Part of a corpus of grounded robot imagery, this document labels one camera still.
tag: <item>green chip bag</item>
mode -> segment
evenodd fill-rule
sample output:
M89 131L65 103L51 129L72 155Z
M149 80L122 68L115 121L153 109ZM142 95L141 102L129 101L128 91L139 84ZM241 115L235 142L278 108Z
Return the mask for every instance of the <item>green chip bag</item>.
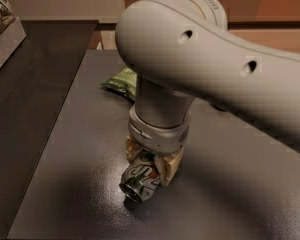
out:
M130 68L124 67L118 74L103 82L101 85L135 101L136 83L137 74Z

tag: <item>table surface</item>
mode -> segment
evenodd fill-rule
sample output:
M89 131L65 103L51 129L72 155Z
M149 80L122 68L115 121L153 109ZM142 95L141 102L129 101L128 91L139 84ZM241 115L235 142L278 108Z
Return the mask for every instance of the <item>table surface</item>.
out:
M12 222L81 63L95 22L23 22L0 69L0 239Z
M125 200L132 104L100 87L123 66L86 52L9 239L300 239L300 154L202 100L171 185Z

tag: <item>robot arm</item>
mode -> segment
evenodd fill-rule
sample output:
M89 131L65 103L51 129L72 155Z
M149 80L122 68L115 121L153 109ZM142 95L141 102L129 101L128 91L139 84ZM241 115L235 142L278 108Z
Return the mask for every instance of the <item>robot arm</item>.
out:
M119 19L116 43L138 73L129 130L157 155L182 149L194 97L300 152L300 54L226 30L217 0L142 0Z

